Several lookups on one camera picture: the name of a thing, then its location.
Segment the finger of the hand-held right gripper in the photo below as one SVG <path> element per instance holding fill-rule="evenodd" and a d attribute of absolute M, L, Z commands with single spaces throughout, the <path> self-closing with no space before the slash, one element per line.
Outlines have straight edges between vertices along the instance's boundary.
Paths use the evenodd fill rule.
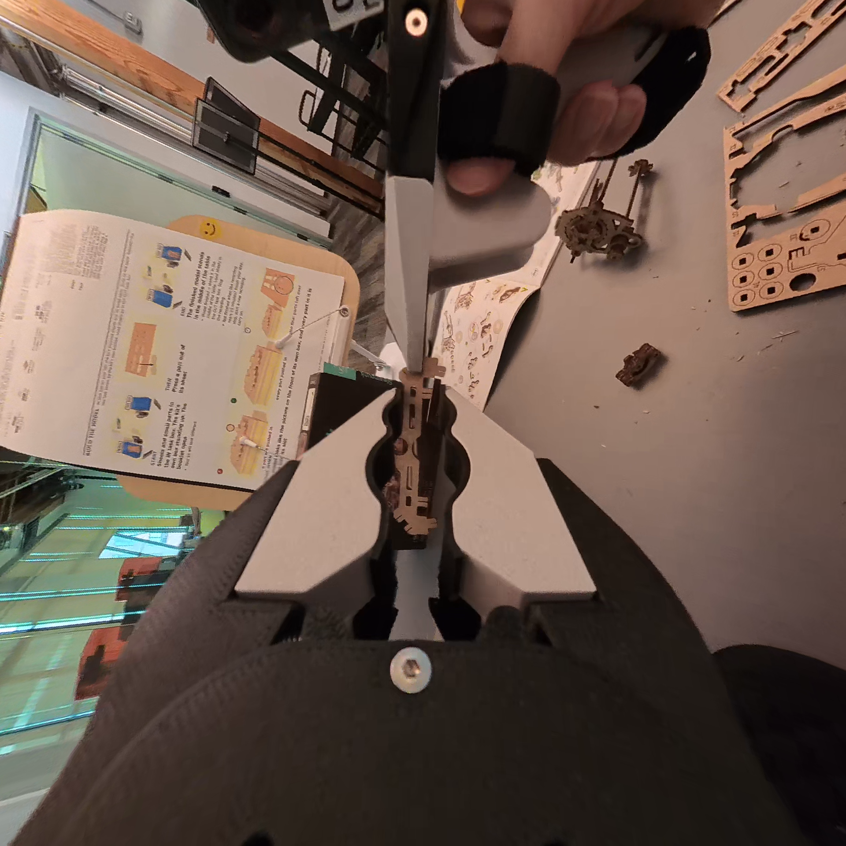
<path fill-rule="evenodd" d="M 388 175 L 385 196 L 385 312 L 410 372 L 421 372 L 427 338 L 433 185 Z"/>

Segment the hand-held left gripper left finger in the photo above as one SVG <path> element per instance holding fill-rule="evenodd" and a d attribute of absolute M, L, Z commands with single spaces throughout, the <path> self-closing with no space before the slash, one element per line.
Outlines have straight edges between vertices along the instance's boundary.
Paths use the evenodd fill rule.
<path fill-rule="evenodd" d="M 238 597 L 323 608 L 364 608 L 375 597 L 371 559 L 386 538 L 375 483 L 393 434 L 397 389 L 374 398 L 299 461 L 234 587 Z"/>

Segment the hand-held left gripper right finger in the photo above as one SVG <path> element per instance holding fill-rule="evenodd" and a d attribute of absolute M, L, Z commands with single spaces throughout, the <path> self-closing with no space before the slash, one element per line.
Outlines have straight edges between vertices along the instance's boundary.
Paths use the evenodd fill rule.
<path fill-rule="evenodd" d="M 534 453 L 447 388 L 439 599 L 474 612 L 587 600 L 595 583 Z"/>

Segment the wooden model part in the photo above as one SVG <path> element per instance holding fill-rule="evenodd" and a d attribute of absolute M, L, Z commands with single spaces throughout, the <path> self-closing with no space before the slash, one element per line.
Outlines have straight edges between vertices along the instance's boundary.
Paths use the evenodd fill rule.
<path fill-rule="evenodd" d="M 424 482 L 422 471 L 430 452 L 424 426 L 429 423 L 431 410 L 438 406 L 436 389 L 445 372 L 438 358 L 426 357 L 421 373 L 410 373 L 404 368 L 399 375 L 403 388 L 402 427 L 394 450 L 399 493 L 393 516 L 405 533 L 414 537 L 426 537 L 437 527 L 437 520 L 430 515 L 433 485 Z"/>

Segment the person's right hand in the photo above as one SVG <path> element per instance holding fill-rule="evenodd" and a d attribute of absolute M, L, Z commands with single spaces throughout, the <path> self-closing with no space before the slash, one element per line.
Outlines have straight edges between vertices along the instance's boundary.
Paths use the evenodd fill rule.
<path fill-rule="evenodd" d="M 653 143 L 695 96 L 711 61 L 706 33 L 716 1 L 464 2 L 461 28 L 493 61 L 442 90 L 438 158 L 452 192 L 481 197 L 546 161 L 575 167 Z M 667 33 L 625 84 L 604 77 L 559 107 L 557 73 L 574 43 L 597 58 L 596 39 L 626 26 Z"/>

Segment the wooden clipboard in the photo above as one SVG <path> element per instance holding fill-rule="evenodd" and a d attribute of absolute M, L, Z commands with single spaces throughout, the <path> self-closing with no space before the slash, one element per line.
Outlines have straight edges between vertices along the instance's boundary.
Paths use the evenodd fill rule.
<path fill-rule="evenodd" d="M 349 310 L 350 317 L 345 333 L 339 337 L 340 343 L 343 344 L 343 355 L 338 363 L 347 365 L 353 340 L 354 319 L 360 304 L 360 281 L 345 259 L 299 238 L 287 239 L 264 234 L 248 227 L 203 215 L 181 217 L 171 222 L 168 228 L 180 234 L 216 241 L 267 260 L 278 260 L 296 267 L 342 277 L 344 291 L 341 304 Z M 200 510 L 231 512 L 241 506 L 252 494 L 250 491 L 196 485 L 182 481 L 162 481 L 132 475 L 117 475 L 116 478 L 124 490 L 133 497 L 148 502 L 165 502 Z"/>

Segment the illustrated instruction booklet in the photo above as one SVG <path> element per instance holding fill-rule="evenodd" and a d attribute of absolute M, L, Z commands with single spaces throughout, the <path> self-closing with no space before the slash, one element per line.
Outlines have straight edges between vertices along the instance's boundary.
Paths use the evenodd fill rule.
<path fill-rule="evenodd" d="M 450 289 L 438 323 L 435 354 L 446 370 L 443 382 L 484 410 L 492 391 L 508 332 L 523 304 L 538 292 L 561 250 L 558 218 L 580 206 L 598 163 L 564 167 L 545 163 L 532 175 L 552 203 L 544 236 L 527 264 L 509 274 Z"/>

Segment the black and teal kit box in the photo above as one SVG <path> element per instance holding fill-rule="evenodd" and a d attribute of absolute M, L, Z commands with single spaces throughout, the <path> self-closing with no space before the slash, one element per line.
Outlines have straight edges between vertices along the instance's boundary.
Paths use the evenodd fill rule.
<path fill-rule="evenodd" d="M 376 397 L 399 387 L 394 380 L 325 362 L 309 379 L 296 460 Z"/>

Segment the black framed panel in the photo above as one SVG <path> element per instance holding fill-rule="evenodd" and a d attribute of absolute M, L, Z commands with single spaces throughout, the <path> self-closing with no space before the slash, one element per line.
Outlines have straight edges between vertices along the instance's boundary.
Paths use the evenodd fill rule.
<path fill-rule="evenodd" d="M 259 116 L 208 77 L 203 96 L 196 100 L 192 147 L 255 176 L 259 138 Z"/>

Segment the wooden gear assembly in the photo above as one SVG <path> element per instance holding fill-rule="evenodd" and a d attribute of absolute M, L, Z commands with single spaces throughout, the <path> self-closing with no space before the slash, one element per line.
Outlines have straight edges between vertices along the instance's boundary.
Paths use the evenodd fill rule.
<path fill-rule="evenodd" d="M 617 157 L 612 160 L 604 179 L 596 179 L 586 205 L 563 211 L 557 218 L 555 235 L 569 252 L 571 263 L 581 256 L 603 256 L 609 261 L 618 261 L 646 243 L 643 235 L 636 231 L 631 212 L 640 183 L 651 174 L 653 164 L 640 158 L 629 166 L 629 176 L 634 179 L 633 188 L 626 212 L 619 213 L 604 203 L 618 161 Z"/>

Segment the small dark wooden part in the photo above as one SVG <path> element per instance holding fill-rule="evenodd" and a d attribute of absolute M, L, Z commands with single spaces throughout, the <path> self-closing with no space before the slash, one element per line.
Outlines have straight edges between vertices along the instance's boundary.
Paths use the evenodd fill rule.
<path fill-rule="evenodd" d="M 660 349 L 651 344 L 642 344 L 638 349 L 625 356 L 621 369 L 615 378 L 629 388 L 639 388 L 646 383 L 653 372 L 665 360 Z"/>

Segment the printed instruction sheet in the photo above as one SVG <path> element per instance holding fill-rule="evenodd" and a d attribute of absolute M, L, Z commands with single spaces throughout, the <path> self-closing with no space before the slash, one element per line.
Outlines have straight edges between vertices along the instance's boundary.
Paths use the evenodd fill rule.
<path fill-rule="evenodd" d="M 2 447 L 252 492 L 296 458 L 310 377 L 340 365 L 343 291 L 168 227 L 26 214 L 2 291 Z"/>

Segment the narrow punched wooden sheet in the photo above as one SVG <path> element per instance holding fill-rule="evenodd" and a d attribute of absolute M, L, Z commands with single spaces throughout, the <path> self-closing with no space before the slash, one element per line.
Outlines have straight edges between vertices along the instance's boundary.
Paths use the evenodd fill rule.
<path fill-rule="evenodd" d="M 746 109 L 777 77 L 845 16 L 844 1 L 807 1 L 724 82 L 716 95 L 735 112 Z"/>

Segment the wide punched wooden sheet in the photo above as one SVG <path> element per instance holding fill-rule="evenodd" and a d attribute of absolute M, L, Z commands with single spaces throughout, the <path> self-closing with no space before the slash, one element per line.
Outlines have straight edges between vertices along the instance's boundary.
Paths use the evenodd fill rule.
<path fill-rule="evenodd" d="M 844 68 L 724 130 L 727 304 L 744 312 L 845 284 L 844 167 L 777 204 L 742 204 L 745 172 L 781 141 L 844 117 Z"/>

